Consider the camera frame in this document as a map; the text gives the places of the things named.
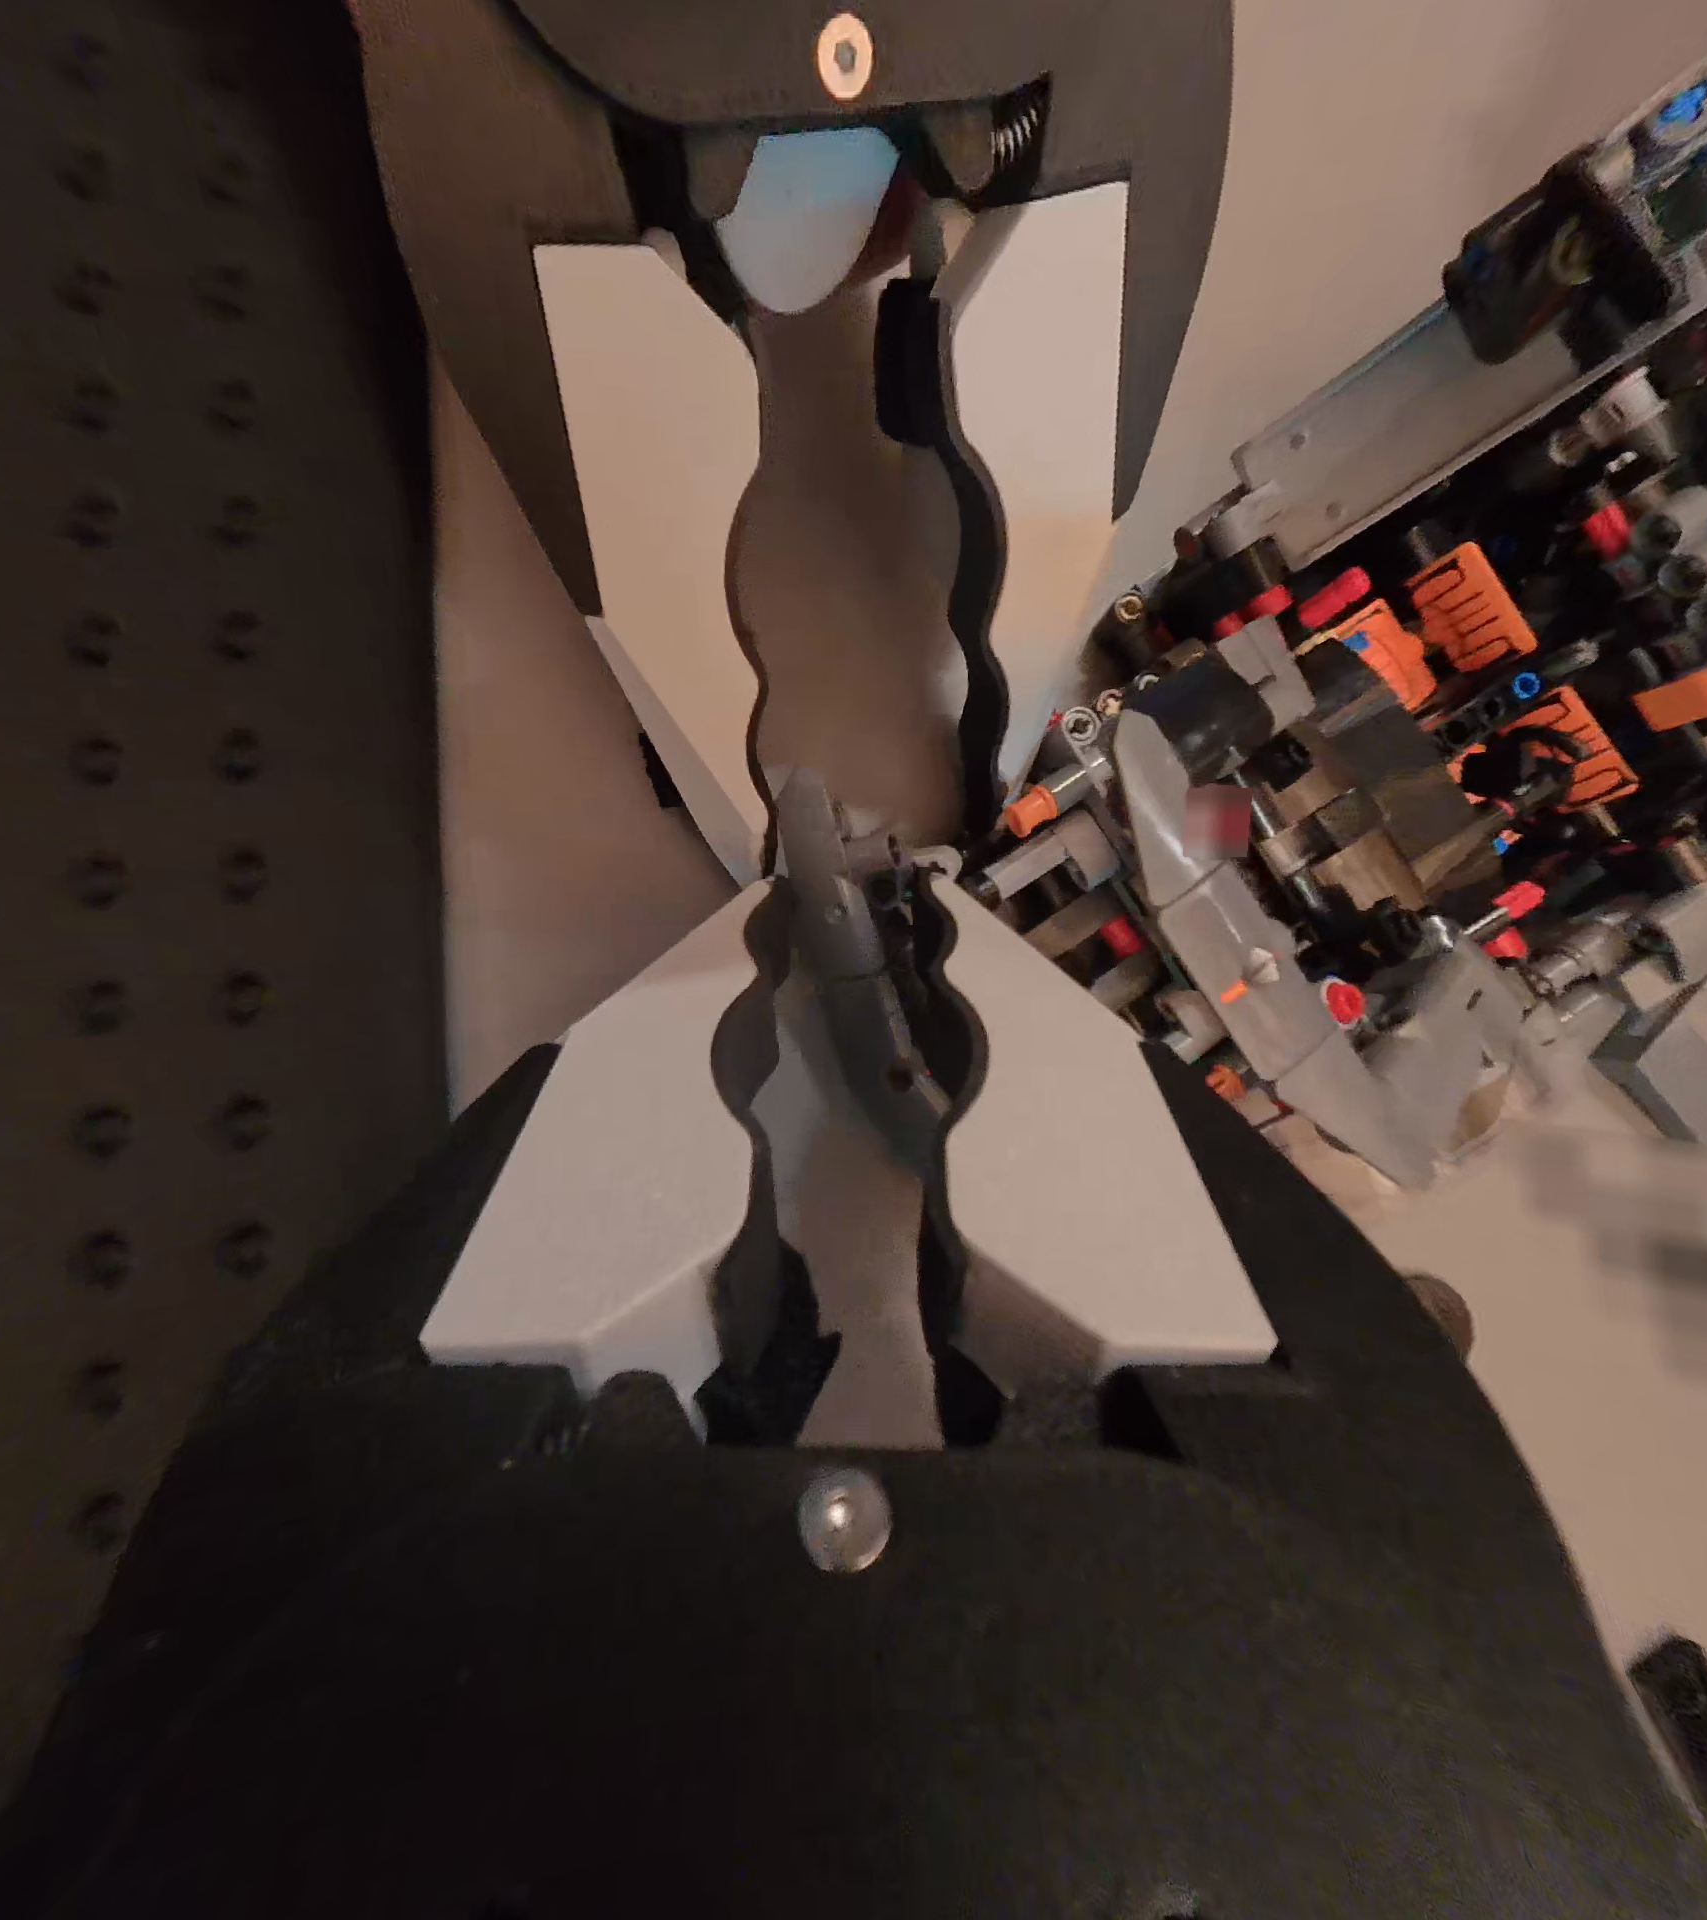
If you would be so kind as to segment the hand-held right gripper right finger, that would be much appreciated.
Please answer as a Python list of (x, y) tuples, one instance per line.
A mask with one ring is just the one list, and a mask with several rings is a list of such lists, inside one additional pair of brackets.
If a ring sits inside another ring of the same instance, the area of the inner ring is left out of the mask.
[(1264, 1364), (1276, 1333), (1140, 1039), (956, 883), (932, 896), (958, 936), (944, 981), (984, 1033), (946, 1139), (960, 1350), (984, 1371)]

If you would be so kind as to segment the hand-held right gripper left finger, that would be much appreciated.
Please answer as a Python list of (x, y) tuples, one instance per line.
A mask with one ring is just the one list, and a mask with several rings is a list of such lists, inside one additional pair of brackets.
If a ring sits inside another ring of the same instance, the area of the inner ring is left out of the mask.
[(434, 1362), (760, 1364), (782, 1257), (752, 1106), (790, 925), (754, 883), (568, 1033), (426, 1320)]

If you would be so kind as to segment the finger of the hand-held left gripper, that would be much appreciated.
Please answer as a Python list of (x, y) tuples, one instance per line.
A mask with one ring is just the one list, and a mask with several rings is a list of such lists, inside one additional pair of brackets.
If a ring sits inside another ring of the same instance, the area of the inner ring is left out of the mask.
[(600, 591), (586, 627), (696, 830), (730, 877), (758, 879), (762, 681), (730, 597), (762, 461), (752, 355), (652, 247), (540, 247), (532, 262)]
[(878, 302), (876, 417), (906, 452), (954, 725), (958, 829), (996, 825), (1076, 676), (1116, 508), (1128, 191), (924, 203)]

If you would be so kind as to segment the grey lego car model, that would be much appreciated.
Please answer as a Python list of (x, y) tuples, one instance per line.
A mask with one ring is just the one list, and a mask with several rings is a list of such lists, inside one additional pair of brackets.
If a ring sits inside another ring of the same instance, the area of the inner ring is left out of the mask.
[(1707, 1148), (1707, 43), (1234, 455), (1006, 804), (1064, 970), (1424, 1187), (1584, 1064)]

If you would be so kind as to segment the dark round lego piece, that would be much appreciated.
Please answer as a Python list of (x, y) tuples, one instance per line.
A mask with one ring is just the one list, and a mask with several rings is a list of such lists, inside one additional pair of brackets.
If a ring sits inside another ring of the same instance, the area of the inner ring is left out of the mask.
[(1466, 1298), (1438, 1275), (1406, 1270), (1406, 1288), (1442, 1331), (1450, 1346), (1466, 1360), (1476, 1345), (1476, 1322)]

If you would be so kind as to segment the dark dimpled panel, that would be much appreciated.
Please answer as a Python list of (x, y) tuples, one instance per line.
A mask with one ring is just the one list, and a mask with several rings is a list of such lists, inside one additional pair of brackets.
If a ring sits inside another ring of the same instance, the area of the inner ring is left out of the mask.
[(346, 4), (0, 2), (0, 1808), (444, 1114), (428, 411)]

